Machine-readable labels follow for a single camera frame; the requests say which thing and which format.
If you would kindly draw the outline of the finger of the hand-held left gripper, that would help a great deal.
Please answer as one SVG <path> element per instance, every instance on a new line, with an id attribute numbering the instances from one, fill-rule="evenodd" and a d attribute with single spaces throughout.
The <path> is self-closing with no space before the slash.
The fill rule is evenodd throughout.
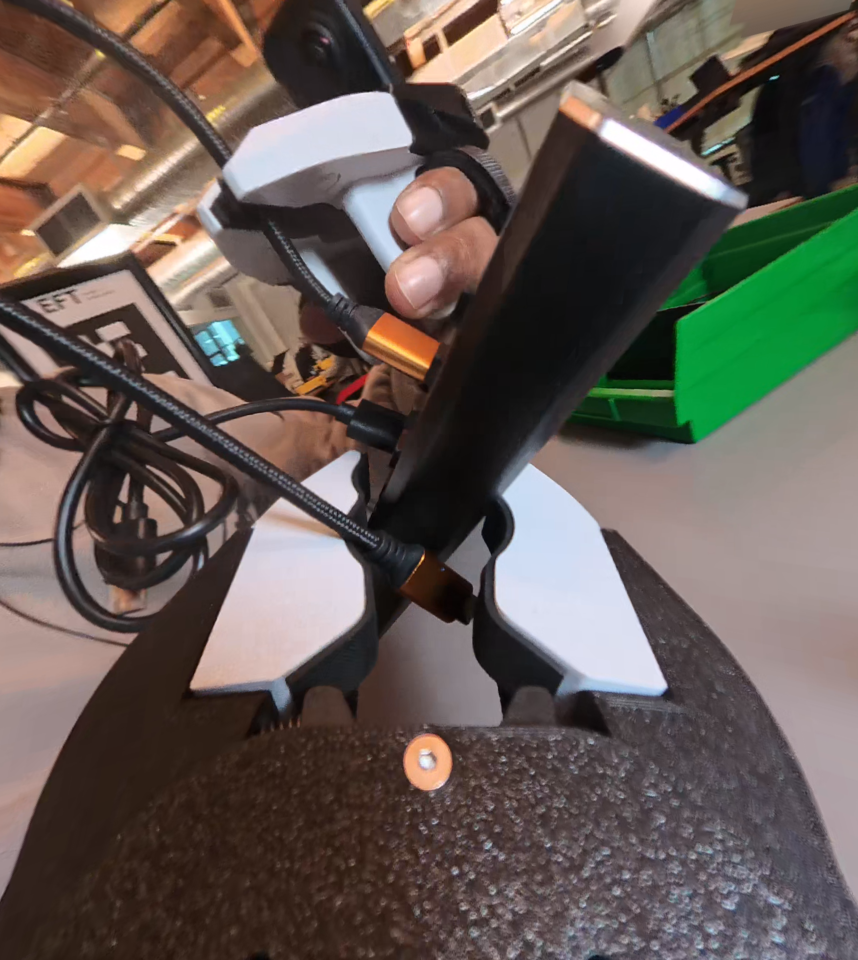
<path id="1" fill-rule="evenodd" d="M 267 213 L 313 269 L 342 271 L 361 243 L 386 272 L 403 251 L 390 214 L 419 166 L 393 96 L 363 92 L 255 126 L 222 168 L 220 194 Z"/>
<path id="2" fill-rule="evenodd" d="M 212 184 L 203 193 L 196 207 L 196 216 L 232 268 L 255 281 L 269 286 L 288 285 L 307 295 L 312 290 L 326 295 L 326 276 L 318 277 L 294 248 L 296 266 L 288 255 L 279 255 L 267 235 L 267 221 L 276 223 L 287 243 L 316 237 L 323 226 L 324 213 L 318 213 L 317 201 L 299 205 L 245 202 L 238 200 L 224 184 Z"/>

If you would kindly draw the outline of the black white marker card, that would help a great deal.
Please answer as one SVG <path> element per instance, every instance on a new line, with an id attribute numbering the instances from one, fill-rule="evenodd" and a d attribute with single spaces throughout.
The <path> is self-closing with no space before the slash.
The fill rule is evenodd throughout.
<path id="1" fill-rule="evenodd" d="M 1 285 L 0 293 L 107 356 L 129 339 L 147 374 L 214 385 L 213 365 L 131 253 L 44 271 Z"/>

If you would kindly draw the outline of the black tower usb hub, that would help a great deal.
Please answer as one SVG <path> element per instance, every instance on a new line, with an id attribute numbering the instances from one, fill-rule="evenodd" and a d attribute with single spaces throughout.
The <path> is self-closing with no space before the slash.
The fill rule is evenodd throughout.
<path id="1" fill-rule="evenodd" d="M 572 82 L 371 523 L 450 555 L 747 208 Z"/>

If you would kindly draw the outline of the clear plastic compartment bin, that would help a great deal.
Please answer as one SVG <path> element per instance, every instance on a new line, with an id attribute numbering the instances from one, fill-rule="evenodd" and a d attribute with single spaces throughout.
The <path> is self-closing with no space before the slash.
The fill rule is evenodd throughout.
<path id="1" fill-rule="evenodd" d="M 420 33 L 405 52 L 415 84 L 459 87 L 479 109 L 518 85 L 591 52 L 592 37 L 613 26 L 621 2 L 499 2 L 494 15 L 458 39 L 455 19 Z"/>

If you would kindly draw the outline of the black braided cable orange plug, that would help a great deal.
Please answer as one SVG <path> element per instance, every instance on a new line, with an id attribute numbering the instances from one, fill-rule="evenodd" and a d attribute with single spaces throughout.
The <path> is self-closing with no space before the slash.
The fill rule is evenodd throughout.
<path id="1" fill-rule="evenodd" d="M 124 400 L 137 403 L 219 459 L 274 488 L 308 517 L 357 547 L 363 559 L 380 570 L 391 587 L 412 603 L 447 622 L 470 621 L 474 600 L 472 585 L 431 551 L 355 522 L 348 514 L 230 437 L 211 419 L 196 414 L 120 362 L 1 293 L 0 324 L 43 349 L 66 355 L 85 374 L 96 378 L 101 386 L 120 393 Z"/>
<path id="2" fill-rule="evenodd" d="M 223 169 L 231 160 L 228 144 L 196 103 L 158 71 L 128 40 L 63 2 L 13 1 L 12 5 L 47 20 L 86 42 L 129 74 L 136 76 L 192 132 L 210 158 Z M 334 294 L 315 276 L 297 247 L 270 216 L 272 207 L 242 203 L 228 186 L 220 187 L 217 220 L 221 226 L 262 234 L 280 261 L 285 279 L 320 307 L 354 348 L 419 382 L 427 380 L 440 342 L 393 314 Z"/>

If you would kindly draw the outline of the person's left hand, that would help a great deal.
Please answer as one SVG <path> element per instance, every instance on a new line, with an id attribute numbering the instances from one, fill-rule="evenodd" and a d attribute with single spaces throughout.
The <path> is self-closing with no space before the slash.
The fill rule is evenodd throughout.
<path id="1" fill-rule="evenodd" d="M 422 321 L 474 292 L 499 242 L 475 186 L 458 169 L 420 174 L 395 201 L 389 225 L 402 253 L 387 270 L 392 312 Z"/>

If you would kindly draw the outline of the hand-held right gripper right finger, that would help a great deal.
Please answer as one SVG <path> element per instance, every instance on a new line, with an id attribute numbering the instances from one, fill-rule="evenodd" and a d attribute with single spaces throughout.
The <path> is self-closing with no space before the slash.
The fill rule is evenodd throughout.
<path id="1" fill-rule="evenodd" d="M 472 624 L 475 658 L 503 713 L 521 690 L 579 706 L 615 695 L 647 706 L 669 691 L 657 657 L 590 512 L 527 465 L 489 509 L 489 558 Z"/>

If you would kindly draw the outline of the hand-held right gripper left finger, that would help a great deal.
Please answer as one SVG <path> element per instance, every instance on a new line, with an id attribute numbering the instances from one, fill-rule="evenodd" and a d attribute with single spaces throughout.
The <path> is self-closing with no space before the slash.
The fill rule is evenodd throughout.
<path id="1" fill-rule="evenodd" d="M 250 531 L 189 690 L 265 693 L 288 718 L 314 688 L 354 697 L 377 652 L 370 569 L 335 533 L 279 499 Z"/>

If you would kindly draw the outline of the green plastic bin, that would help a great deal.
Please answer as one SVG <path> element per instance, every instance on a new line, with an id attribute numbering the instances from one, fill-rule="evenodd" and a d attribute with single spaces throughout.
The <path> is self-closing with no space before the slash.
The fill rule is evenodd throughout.
<path id="1" fill-rule="evenodd" d="M 748 210 L 571 414 L 693 444 L 858 332 L 858 183 Z"/>

